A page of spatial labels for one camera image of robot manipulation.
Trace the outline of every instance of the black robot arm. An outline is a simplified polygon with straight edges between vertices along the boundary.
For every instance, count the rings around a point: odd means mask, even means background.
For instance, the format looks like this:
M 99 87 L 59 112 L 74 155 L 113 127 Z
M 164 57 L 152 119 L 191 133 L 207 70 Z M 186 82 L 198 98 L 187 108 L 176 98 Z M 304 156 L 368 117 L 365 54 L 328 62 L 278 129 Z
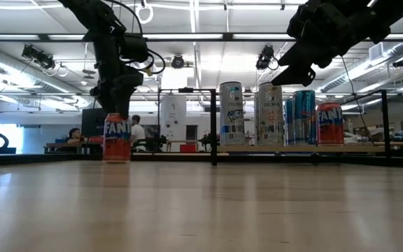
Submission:
M 308 0 L 290 20 L 288 35 L 297 39 L 279 60 L 288 68 L 273 85 L 310 85 L 316 73 L 311 65 L 329 66 L 357 43 L 370 38 L 379 43 L 390 33 L 390 26 L 403 17 L 403 0 Z
M 107 1 L 122 6 L 117 1 Z M 83 40 L 93 42 L 96 57 L 94 67 L 99 72 L 99 80 L 97 87 L 91 90 L 91 95 L 107 113 L 119 113 L 123 118 L 127 118 L 130 97 L 136 87 L 142 85 L 143 74 L 125 64 L 144 62 L 150 57 L 146 39 L 142 37 L 141 24 L 139 23 L 140 36 L 129 35 L 125 33 L 127 29 L 110 6 L 101 0 L 59 0 L 59 2 L 72 11 L 80 23 L 88 29 Z

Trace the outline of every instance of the person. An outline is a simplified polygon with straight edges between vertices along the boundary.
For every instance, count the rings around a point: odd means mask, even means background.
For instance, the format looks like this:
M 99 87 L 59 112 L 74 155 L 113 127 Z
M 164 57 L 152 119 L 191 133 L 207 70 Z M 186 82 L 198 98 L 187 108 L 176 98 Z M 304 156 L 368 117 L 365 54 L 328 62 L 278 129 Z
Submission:
M 140 126 L 139 122 L 141 121 L 141 116 L 133 115 L 132 116 L 132 136 L 130 137 L 130 142 L 132 145 L 135 141 L 145 139 L 146 133 L 144 132 L 144 128 Z M 136 147 L 137 150 L 146 151 L 146 147 L 138 146 Z
M 83 138 L 79 128 L 72 128 L 69 131 L 68 137 L 65 138 L 65 143 L 67 144 L 79 143 L 81 141 L 83 141 Z

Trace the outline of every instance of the shelf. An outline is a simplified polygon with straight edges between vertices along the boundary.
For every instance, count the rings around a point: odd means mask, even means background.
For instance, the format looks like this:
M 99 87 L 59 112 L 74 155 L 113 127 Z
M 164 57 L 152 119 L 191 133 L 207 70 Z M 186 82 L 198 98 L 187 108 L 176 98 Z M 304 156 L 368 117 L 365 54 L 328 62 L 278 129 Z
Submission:
M 218 146 L 220 152 L 286 152 L 286 153 L 382 153 L 378 146 Z

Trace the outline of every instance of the drink can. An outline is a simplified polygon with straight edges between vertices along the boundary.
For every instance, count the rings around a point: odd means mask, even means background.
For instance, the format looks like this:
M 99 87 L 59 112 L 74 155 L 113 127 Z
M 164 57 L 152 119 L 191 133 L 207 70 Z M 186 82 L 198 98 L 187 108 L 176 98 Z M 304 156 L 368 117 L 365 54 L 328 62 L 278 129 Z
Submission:
M 294 144 L 316 144 L 315 91 L 293 93 Z
M 122 119 L 119 113 L 109 113 L 104 125 L 104 162 L 126 163 L 130 161 L 132 123 Z
M 222 145 L 245 144 L 242 84 L 220 84 L 220 142 Z
M 293 145 L 293 100 L 285 101 L 285 144 Z
M 259 86 L 260 145 L 284 146 L 283 90 L 263 83 Z
M 343 145 L 344 124 L 340 104 L 335 102 L 318 105 L 318 145 Z

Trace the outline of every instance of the red can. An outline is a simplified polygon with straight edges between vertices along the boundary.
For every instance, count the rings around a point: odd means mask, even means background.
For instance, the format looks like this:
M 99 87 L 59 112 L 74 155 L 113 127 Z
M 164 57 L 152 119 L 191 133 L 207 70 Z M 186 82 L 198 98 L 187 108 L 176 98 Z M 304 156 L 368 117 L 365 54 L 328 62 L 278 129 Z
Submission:
M 344 126 L 340 104 L 335 102 L 318 105 L 318 145 L 343 145 Z
M 132 124 L 119 113 L 109 113 L 104 126 L 104 162 L 129 162 Z

